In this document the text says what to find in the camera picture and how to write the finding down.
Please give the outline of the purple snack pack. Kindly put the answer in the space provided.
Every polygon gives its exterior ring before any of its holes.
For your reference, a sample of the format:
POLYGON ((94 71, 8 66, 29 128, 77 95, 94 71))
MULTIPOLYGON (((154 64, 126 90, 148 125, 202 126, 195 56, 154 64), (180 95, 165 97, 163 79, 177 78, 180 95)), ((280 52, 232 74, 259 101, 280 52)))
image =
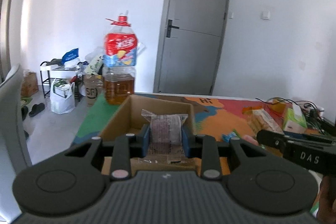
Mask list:
POLYGON ((181 162, 185 158, 182 148, 181 128, 188 115, 157 115, 144 109, 142 109, 141 115, 150 124, 147 157, 160 163, 181 162))

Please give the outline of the brown cardboard box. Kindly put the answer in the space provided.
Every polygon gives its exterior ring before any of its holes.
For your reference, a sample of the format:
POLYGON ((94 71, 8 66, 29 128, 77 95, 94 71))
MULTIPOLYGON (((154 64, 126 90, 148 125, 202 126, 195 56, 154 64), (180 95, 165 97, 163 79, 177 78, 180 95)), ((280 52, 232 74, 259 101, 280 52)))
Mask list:
POLYGON ((104 141, 114 141, 125 134, 149 132, 146 157, 130 160, 132 175, 139 170, 192 170, 198 167, 194 159, 185 156, 182 135, 168 133, 168 126, 177 122, 189 133, 196 134, 194 107, 184 98, 172 96, 132 95, 118 107, 100 133, 104 141))

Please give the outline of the green tissue box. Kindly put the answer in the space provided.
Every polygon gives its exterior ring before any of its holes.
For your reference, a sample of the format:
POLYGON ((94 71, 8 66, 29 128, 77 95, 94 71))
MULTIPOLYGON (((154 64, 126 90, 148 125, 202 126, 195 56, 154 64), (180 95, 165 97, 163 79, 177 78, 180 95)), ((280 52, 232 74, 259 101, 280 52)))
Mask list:
POLYGON ((291 106, 286 108, 282 123, 282 130, 297 134, 304 134, 306 132, 306 119, 299 105, 293 103, 291 106))

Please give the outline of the blue snack packet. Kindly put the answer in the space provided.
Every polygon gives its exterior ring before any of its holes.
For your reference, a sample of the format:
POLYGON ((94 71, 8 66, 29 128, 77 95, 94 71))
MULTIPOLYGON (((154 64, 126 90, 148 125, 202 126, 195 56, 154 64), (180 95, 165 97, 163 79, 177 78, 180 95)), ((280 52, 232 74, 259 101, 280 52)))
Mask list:
POLYGON ((231 139, 240 139, 240 135, 237 131, 232 130, 228 134, 222 134, 222 141, 225 143, 229 143, 231 139))

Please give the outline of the white power strip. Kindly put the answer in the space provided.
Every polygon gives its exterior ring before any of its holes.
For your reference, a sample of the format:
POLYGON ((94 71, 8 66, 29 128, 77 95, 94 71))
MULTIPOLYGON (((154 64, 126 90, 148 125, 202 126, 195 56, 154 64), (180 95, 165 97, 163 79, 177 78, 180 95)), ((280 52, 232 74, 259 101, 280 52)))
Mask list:
POLYGON ((304 102, 302 104, 302 108, 303 111, 306 114, 310 114, 311 112, 313 112, 314 114, 316 114, 319 117, 322 117, 324 114, 324 108, 323 107, 318 107, 315 104, 313 104, 312 102, 304 102))

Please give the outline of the yellow box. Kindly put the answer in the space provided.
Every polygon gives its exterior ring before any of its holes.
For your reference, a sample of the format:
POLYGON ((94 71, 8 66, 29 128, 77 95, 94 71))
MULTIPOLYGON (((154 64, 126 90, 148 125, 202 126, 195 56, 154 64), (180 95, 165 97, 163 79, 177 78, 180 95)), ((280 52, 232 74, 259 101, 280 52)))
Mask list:
POLYGON ((286 101, 282 99, 274 98, 270 101, 267 101, 267 106, 272 112, 276 114, 282 114, 285 111, 287 104, 286 101))

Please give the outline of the clear wrapped biscuit pack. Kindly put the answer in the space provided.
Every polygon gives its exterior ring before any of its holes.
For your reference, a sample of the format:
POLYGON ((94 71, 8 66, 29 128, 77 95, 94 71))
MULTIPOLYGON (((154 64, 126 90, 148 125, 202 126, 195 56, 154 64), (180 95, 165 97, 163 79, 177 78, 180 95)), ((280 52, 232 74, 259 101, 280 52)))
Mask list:
POLYGON ((278 134, 284 134, 276 121, 264 110, 252 110, 247 116, 247 122, 254 133, 267 130, 278 134))

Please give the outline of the large iced tea bottle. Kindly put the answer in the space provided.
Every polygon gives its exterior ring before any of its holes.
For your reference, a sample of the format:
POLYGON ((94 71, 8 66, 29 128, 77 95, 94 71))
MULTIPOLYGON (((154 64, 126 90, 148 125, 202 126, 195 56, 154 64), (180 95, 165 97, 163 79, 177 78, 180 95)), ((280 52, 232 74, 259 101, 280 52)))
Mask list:
POLYGON ((134 93, 138 39, 127 12, 109 21, 110 30, 104 38, 104 94, 108 104, 120 105, 134 93))

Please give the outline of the panda print bag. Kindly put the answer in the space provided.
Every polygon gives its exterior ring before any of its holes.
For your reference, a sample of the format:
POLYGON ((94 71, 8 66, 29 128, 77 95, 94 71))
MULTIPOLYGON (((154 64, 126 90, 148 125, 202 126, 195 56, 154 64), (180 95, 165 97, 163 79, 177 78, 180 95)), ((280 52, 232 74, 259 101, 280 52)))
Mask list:
POLYGON ((96 55, 84 69, 85 75, 98 75, 98 72, 103 65, 104 55, 96 55))

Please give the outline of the grey door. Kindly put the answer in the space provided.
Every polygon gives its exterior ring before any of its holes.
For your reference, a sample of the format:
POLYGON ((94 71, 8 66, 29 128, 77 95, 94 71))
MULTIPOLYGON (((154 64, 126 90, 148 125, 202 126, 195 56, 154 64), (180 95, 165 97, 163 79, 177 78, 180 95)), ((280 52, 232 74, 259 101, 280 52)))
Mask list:
POLYGON ((210 95, 221 57, 229 0, 164 0, 154 92, 210 95), (166 37, 168 20, 179 29, 166 37))

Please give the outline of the white plastic bag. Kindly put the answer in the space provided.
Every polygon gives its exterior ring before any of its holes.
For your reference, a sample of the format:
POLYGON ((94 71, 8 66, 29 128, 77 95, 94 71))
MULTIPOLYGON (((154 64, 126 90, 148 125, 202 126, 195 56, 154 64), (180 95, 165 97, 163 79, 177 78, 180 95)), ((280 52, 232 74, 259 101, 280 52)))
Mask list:
POLYGON ((68 114, 75 109, 75 83, 65 79, 55 79, 50 91, 51 111, 68 114))

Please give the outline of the blue plastic bag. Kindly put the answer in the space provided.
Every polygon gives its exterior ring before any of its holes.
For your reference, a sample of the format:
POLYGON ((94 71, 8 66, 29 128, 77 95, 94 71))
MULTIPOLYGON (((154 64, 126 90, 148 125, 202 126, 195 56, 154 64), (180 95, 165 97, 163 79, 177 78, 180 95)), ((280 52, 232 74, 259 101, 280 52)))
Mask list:
POLYGON ((66 63, 68 61, 74 60, 79 57, 79 49, 74 48, 68 52, 66 52, 62 57, 62 63, 66 63))

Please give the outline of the black slipper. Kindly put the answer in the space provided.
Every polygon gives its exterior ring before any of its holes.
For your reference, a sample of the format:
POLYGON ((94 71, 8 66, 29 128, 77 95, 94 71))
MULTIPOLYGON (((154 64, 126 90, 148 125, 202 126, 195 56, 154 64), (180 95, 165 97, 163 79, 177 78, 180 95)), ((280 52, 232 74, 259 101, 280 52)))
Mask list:
POLYGON ((29 117, 35 117, 45 109, 44 103, 34 104, 29 112, 29 117))

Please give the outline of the small brown carton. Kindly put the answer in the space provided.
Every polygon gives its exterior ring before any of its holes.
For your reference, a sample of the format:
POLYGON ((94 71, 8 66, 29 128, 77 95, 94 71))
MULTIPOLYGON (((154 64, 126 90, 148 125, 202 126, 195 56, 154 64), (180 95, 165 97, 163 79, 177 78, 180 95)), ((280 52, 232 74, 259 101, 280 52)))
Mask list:
POLYGON ((29 72, 25 75, 21 88, 21 96, 30 97, 39 91, 37 74, 29 72))

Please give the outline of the grey chair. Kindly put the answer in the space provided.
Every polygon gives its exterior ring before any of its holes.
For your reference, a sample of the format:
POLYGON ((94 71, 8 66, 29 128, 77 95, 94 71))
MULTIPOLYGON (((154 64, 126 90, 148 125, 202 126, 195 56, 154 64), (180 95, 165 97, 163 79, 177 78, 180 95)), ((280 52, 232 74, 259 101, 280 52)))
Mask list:
POLYGON ((31 166, 21 112, 22 82, 18 64, 1 83, 1 159, 9 161, 16 173, 31 166))

